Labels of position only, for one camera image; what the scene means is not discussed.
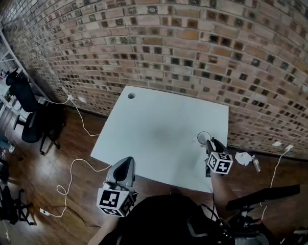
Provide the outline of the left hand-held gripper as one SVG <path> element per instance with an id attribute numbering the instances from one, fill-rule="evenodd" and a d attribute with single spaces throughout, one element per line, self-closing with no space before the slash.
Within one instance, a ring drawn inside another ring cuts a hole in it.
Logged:
<path id="1" fill-rule="evenodd" d="M 106 215 L 127 216 L 136 201 L 135 160 L 126 157 L 108 170 L 103 187 L 99 188 L 97 207 Z"/>

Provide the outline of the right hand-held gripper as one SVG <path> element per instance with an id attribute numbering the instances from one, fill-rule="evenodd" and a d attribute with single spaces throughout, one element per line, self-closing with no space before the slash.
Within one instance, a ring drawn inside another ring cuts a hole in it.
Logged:
<path id="1" fill-rule="evenodd" d="M 207 154 L 205 159 L 206 177 L 211 177 L 211 173 L 227 175 L 233 164 L 233 158 L 226 146 L 212 138 L 212 141 L 206 141 L 205 148 Z"/>

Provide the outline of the white cup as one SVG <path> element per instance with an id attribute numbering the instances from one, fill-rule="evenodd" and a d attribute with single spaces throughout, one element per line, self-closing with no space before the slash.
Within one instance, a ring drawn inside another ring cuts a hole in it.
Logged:
<path id="1" fill-rule="evenodd" d="M 205 146 L 208 141 L 211 141 L 211 134 L 207 131 L 201 131 L 196 137 L 191 139 L 191 142 L 198 143 L 201 146 Z"/>

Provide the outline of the person's left forearm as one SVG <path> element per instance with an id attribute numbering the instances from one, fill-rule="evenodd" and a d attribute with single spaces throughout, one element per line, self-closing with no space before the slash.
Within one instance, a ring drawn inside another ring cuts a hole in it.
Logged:
<path id="1" fill-rule="evenodd" d="M 98 232 L 90 239 L 87 245 L 99 245 L 106 235 L 111 233 L 121 221 L 122 217 L 107 216 Z"/>

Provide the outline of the person's right forearm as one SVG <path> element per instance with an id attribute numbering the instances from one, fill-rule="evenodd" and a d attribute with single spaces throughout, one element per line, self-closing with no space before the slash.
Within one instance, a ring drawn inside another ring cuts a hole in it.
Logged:
<path id="1" fill-rule="evenodd" d="M 236 200 L 238 196 L 233 192 L 228 182 L 221 174 L 211 172 L 210 176 L 217 214 L 220 218 L 229 221 L 239 212 L 237 210 L 229 211 L 226 209 L 226 206 L 229 201 Z"/>

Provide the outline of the crumpled white paper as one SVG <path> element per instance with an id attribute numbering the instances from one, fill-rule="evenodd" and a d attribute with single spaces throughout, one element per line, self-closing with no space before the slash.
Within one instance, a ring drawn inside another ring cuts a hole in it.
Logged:
<path id="1" fill-rule="evenodd" d="M 237 152 L 235 155 L 236 161 L 243 166 L 247 166 L 250 162 L 252 162 L 252 156 L 247 152 Z"/>

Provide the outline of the clear plastic bottle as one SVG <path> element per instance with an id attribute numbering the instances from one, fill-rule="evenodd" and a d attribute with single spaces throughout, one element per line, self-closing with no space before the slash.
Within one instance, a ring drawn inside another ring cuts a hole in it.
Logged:
<path id="1" fill-rule="evenodd" d="M 262 169 L 260 167 L 259 160 L 256 158 L 255 155 L 252 156 L 252 163 L 255 167 L 256 172 L 260 173 Z"/>

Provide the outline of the person's black clothing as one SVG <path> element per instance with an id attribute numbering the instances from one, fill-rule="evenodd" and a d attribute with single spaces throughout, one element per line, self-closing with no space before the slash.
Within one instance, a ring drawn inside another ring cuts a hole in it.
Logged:
<path id="1" fill-rule="evenodd" d="M 217 223 L 189 197 L 168 194 L 138 203 L 98 245 L 275 245 L 273 234 L 259 225 L 251 237 L 225 237 Z"/>

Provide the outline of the white table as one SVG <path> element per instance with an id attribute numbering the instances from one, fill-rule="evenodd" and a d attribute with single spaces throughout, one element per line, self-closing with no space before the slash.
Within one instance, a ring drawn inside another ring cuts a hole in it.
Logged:
<path id="1" fill-rule="evenodd" d="M 113 165 L 135 160 L 138 176 L 181 188 L 211 192 L 199 133 L 226 144 L 227 106 L 157 90 L 126 86 L 91 156 Z"/>

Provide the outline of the black office chair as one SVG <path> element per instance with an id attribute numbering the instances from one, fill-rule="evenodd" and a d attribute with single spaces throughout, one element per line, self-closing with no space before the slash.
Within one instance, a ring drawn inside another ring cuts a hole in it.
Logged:
<path id="1" fill-rule="evenodd" d="M 18 74 L 17 70 L 8 74 L 6 85 L 28 113 L 26 121 L 18 117 L 15 122 L 23 126 L 21 139 L 27 143 L 40 141 L 39 152 L 42 155 L 45 154 L 42 148 L 47 138 L 60 149 L 58 137 L 66 125 L 63 108 L 48 101 L 44 104 L 38 102 L 27 78 Z"/>

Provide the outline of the black chair base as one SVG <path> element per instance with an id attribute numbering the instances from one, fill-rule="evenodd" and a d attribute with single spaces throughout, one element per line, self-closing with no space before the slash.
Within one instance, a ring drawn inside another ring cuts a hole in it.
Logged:
<path id="1" fill-rule="evenodd" d="M 30 215 L 29 209 L 34 205 L 33 203 L 24 204 L 22 202 L 21 195 L 24 192 L 24 189 L 20 189 L 18 198 L 14 199 L 8 186 L 5 186 L 4 189 L 0 187 L 0 221 L 6 220 L 12 225 L 18 221 L 26 222 L 29 226 L 36 225 L 35 222 L 28 220 Z"/>

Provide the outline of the white shelf unit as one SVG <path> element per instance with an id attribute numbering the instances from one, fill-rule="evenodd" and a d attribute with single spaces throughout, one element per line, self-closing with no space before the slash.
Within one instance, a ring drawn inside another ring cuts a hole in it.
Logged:
<path id="1" fill-rule="evenodd" d="M 4 34 L 0 31 L 0 119 L 6 109 L 13 111 L 16 115 L 20 115 L 26 120 L 27 113 L 18 102 L 16 96 L 11 95 L 9 86 L 6 85 L 6 78 L 9 73 L 17 71 L 22 77 L 26 78 L 31 85 L 31 89 L 36 93 L 36 98 L 46 97 L 45 93 L 36 85 L 35 81 L 29 76 L 22 64 L 11 50 Z"/>

